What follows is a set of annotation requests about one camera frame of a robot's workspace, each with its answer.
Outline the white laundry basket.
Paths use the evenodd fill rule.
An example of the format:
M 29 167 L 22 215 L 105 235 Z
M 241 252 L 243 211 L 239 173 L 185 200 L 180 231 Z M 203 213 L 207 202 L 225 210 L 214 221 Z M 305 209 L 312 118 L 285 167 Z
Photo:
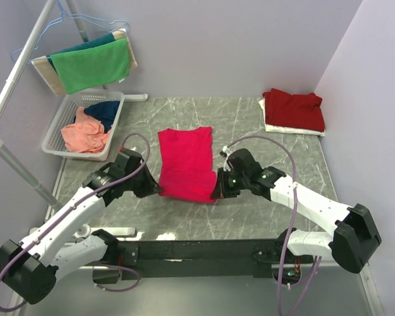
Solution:
M 102 120 L 85 114 L 91 106 L 110 102 L 118 105 L 110 127 Z M 124 103 L 122 92 L 86 89 L 66 95 L 42 142 L 43 152 L 63 158 L 105 161 Z

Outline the aluminium rail frame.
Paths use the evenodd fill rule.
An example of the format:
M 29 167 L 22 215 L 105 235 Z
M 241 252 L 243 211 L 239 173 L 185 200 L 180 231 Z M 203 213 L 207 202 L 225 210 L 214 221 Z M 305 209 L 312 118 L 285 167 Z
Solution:
M 15 315 L 277 315 L 273 280 L 250 276 L 145 278 L 135 289 L 106 293 L 80 269 L 42 302 Z M 369 268 L 353 275 L 327 261 L 295 315 L 384 315 Z

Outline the salmon t-shirt in basket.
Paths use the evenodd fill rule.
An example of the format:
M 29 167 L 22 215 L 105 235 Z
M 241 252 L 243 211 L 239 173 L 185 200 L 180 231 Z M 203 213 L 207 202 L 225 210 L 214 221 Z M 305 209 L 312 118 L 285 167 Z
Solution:
M 105 149 L 110 133 L 105 133 L 102 123 L 79 107 L 74 123 L 63 127 L 61 135 L 69 152 L 100 153 Z

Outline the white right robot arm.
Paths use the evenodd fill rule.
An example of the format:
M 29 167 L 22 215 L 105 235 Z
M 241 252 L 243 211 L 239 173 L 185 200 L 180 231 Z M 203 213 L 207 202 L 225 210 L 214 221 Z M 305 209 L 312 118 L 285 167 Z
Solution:
M 382 238 L 370 210 L 362 205 L 338 203 L 292 180 L 285 172 L 261 165 L 247 149 L 228 156 L 228 168 L 219 168 L 212 199 L 235 198 L 248 190 L 255 196 L 295 209 L 321 228 L 319 232 L 294 229 L 276 246 L 279 260 L 289 263 L 311 255 L 334 260 L 358 274 L 380 246 Z

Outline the pink red t-shirt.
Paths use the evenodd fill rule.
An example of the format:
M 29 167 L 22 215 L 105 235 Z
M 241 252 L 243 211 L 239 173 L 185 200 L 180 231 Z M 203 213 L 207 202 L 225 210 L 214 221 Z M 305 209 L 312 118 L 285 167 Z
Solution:
M 213 171 L 212 128 L 168 128 L 158 132 L 161 152 L 159 185 L 166 196 L 196 203 L 215 203 L 211 198 L 217 181 Z

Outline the white clothes rack pole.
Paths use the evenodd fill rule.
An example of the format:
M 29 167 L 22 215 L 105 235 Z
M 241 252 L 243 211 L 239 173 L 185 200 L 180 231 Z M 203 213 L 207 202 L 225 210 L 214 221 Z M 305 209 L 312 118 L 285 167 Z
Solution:
M 50 29 L 48 22 L 59 17 L 61 10 L 75 7 L 81 13 L 80 1 L 0 1 L 0 95 L 5 84 L 14 88 L 0 111 L 0 138 L 16 158 L 47 189 L 53 187 L 60 167 L 60 158 L 45 154 L 41 143 L 60 100 L 55 96 L 32 65 L 24 65 L 18 80 L 9 76 L 16 64 L 11 57 L 22 49 L 34 26 L 39 26 L 41 39 L 33 57 L 46 55 L 75 45 L 81 37 L 73 20 L 66 19 Z

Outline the green hanging towel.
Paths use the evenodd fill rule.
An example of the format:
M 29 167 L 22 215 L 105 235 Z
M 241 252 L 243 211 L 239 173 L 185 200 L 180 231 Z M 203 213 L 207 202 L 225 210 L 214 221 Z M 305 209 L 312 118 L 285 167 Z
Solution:
M 67 94 L 117 82 L 130 74 L 127 40 L 50 56 Z

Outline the beige hanging towel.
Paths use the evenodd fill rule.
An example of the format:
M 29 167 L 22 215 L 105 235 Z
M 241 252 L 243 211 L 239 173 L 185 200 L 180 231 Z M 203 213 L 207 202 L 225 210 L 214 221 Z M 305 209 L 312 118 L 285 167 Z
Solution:
M 130 40 L 127 35 L 127 30 L 124 28 L 115 30 L 111 32 L 116 40 L 120 40 L 122 38 L 127 40 L 128 49 L 129 49 L 129 57 L 130 57 L 130 71 L 138 67 L 138 63 L 136 62 L 136 58 L 134 56 L 132 46 L 130 44 Z M 49 86 L 51 91 L 55 95 L 68 95 L 63 87 L 63 84 L 58 76 L 58 74 L 52 69 L 52 66 L 47 61 L 46 56 L 38 57 L 31 61 L 31 64 L 37 70 L 38 74 L 42 77 L 44 82 Z

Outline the teal hanging towel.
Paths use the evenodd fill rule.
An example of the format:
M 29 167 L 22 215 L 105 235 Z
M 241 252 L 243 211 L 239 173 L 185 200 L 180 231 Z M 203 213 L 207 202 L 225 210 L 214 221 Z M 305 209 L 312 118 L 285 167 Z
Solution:
M 75 45 L 63 50 L 60 50 L 58 52 L 52 53 L 50 55 L 47 55 L 47 61 L 49 64 L 52 66 L 52 69 L 57 73 L 57 69 L 55 68 L 55 65 L 53 63 L 53 59 L 51 58 L 52 55 L 56 54 L 66 54 L 74 51 L 83 51 L 86 50 L 86 52 L 83 53 L 76 53 L 74 54 L 74 57 L 76 58 L 86 58 L 87 62 L 92 63 L 92 62 L 98 62 L 102 61 L 103 59 L 106 59 L 109 57 L 111 54 L 111 49 L 113 48 L 113 42 L 116 41 L 115 36 L 112 33 L 109 33 L 105 36 L 101 36 L 97 39 L 87 41 L 84 43 L 81 43 L 79 45 Z

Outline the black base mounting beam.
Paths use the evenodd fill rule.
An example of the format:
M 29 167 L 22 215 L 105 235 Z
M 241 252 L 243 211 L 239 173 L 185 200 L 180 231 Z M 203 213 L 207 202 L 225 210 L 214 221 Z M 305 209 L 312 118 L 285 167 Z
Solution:
M 142 278 L 271 278 L 281 251 L 275 239 L 124 241 L 93 262 L 128 267 Z

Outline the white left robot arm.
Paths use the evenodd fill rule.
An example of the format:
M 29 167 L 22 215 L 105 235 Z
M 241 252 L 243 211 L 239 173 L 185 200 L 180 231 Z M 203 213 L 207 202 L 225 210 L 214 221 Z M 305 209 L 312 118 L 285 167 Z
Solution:
M 24 302 L 42 301 L 56 283 L 89 263 L 119 267 L 118 239 L 99 229 L 72 246 L 65 244 L 98 211 L 125 192 L 145 198 L 161 192 L 146 163 L 148 156 L 122 148 L 112 163 L 91 173 L 72 199 L 50 220 L 19 242 L 0 247 L 0 282 Z

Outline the navy t-shirt in basket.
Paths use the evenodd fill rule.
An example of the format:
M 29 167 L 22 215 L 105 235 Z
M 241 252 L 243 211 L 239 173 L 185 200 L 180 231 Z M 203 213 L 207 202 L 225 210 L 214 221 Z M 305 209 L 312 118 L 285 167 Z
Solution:
M 100 121 L 104 126 L 105 133 L 110 131 L 119 109 L 119 101 L 104 101 L 90 105 L 84 109 L 84 113 Z

